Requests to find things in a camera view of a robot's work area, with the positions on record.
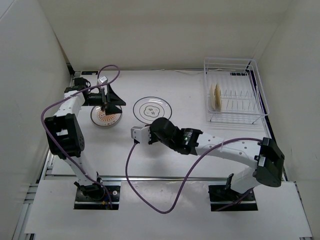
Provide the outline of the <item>beige calligraphy plate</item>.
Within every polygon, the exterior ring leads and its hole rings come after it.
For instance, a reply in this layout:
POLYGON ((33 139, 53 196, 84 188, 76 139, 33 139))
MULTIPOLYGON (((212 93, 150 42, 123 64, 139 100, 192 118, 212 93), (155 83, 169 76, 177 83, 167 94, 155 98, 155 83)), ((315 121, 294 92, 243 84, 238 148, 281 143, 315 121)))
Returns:
POLYGON ((220 111, 222 109, 221 90, 217 83, 214 89, 215 108, 220 111))

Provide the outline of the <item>orange sunburst pattern plate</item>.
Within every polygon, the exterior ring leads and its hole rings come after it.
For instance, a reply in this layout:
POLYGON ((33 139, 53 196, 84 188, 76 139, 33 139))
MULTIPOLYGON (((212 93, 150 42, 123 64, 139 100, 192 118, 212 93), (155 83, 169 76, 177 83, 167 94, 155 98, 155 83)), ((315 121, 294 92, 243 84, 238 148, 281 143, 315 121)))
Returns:
POLYGON ((100 106, 94 106, 90 111, 92 123, 98 127, 109 128, 116 125, 122 117, 122 113, 106 115, 100 106))

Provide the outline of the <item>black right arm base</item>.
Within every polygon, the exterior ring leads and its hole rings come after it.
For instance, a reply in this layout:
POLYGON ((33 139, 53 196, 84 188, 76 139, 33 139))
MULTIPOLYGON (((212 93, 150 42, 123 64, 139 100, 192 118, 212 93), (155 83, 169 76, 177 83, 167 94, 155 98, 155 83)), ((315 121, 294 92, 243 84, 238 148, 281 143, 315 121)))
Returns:
POLYGON ((234 174, 230 174, 225 185, 209 185, 208 194, 212 212, 258 211, 253 189, 238 193, 231 189, 234 174))

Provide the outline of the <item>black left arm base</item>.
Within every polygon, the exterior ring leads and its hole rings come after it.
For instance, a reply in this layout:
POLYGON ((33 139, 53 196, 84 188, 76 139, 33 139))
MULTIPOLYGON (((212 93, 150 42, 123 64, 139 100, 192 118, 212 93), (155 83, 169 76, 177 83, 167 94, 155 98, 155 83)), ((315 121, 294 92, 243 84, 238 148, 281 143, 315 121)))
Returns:
POLYGON ((74 182, 74 185, 77 188, 73 206, 75 210, 116 211, 119 209, 120 185, 105 185, 107 190, 96 183, 84 186, 74 182))

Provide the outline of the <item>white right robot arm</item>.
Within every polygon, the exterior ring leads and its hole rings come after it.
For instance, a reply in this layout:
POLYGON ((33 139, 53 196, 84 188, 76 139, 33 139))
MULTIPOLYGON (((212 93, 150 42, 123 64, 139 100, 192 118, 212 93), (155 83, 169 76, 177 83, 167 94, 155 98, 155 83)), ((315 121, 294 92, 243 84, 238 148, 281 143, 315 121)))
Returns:
POLYGON ((178 128, 165 117, 156 119, 149 132, 150 144, 160 142, 179 154, 213 156, 246 165, 245 170, 229 178, 224 188, 230 200, 259 185, 278 188, 282 184, 285 155, 272 138, 225 140, 199 129, 178 128))

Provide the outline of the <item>white black-rimmed plate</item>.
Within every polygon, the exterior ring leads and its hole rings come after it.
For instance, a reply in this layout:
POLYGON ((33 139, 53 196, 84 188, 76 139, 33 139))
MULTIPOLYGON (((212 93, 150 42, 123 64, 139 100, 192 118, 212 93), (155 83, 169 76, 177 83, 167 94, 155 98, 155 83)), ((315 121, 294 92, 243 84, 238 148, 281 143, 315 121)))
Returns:
POLYGON ((133 115, 144 124, 151 124, 158 118, 170 119, 172 117, 172 107, 160 97, 146 96, 139 99, 133 105, 133 115))

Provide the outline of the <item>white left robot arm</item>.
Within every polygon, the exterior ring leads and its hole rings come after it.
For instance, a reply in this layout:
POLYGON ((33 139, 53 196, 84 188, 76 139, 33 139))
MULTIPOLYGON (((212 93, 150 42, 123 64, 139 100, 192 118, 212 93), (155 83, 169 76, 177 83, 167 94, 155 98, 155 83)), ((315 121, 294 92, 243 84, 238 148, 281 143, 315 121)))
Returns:
POLYGON ((92 169, 83 154, 85 138, 77 116, 83 106, 100 107, 106 117, 120 115, 126 102, 108 84, 97 89, 97 92, 92 92, 87 79, 75 78, 74 85, 65 89, 64 101, 58 111, 51 117, 43 118, 42 122, 50 152, 73 170, 77 176, 74 183, 77 189, 94 201, 103 201, 109 193, 98 172, 92 169))

